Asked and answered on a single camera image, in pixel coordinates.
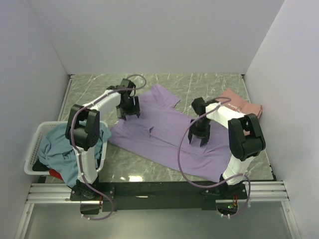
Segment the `purple t shirt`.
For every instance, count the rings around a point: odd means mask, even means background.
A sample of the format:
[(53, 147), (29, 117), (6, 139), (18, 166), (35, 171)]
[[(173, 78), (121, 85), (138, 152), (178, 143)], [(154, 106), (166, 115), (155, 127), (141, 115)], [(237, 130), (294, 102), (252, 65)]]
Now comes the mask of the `purple t shirt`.
[(109, 139), (127, 151), (185, 174), (219, 182), (230, 160), (228, 130), (213, 123), (208, 145), (186, 137), (191, 117), (175, 110), (180, 99), (159, 84), (139, 95), (141, 115), (111, 128)]

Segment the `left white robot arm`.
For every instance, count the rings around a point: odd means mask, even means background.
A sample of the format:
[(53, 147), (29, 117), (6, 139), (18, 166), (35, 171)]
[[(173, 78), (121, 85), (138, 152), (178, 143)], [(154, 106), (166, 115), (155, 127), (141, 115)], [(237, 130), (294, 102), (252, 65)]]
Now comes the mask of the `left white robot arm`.
[(78, 180), (87, 185), (93, 184), (98, 172), (104, 164), (101, 159), (100, 167), (95, 166), (95, 145), (100, 136), (100, 115), (116, 108), (118, 118), (140, 116), (139, 99), (134, 89), (122, 88), (106, 90), (101, 96), (85, 105), (73, 105), (65, 132), (76, 155), (78, 165)]

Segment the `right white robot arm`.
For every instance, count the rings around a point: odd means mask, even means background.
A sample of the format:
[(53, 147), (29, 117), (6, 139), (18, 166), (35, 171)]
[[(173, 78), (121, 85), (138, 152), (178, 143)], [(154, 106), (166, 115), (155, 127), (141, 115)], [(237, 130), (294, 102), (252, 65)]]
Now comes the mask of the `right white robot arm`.
[(195, 99), (192, 108), (198, 116), (211, 112), (195, 122), (188, 131), (188, 140), (192, 141), (195, 136), (200, 139), (200, 146), (208, 145), (210, 140), (211, 126), (215, 122), (228, 130), (230, 148), (230, 162), (220, 179), (227, 181), (227, 185), (238, 185), (244, 176), (232, 178), (237, 174), (245, 174), (252, 160), (265, 149), (265, 139), (255, 114), (243, 114), (222, 106), (216, 100), (212, 103), (205, 102), (203, 98)]

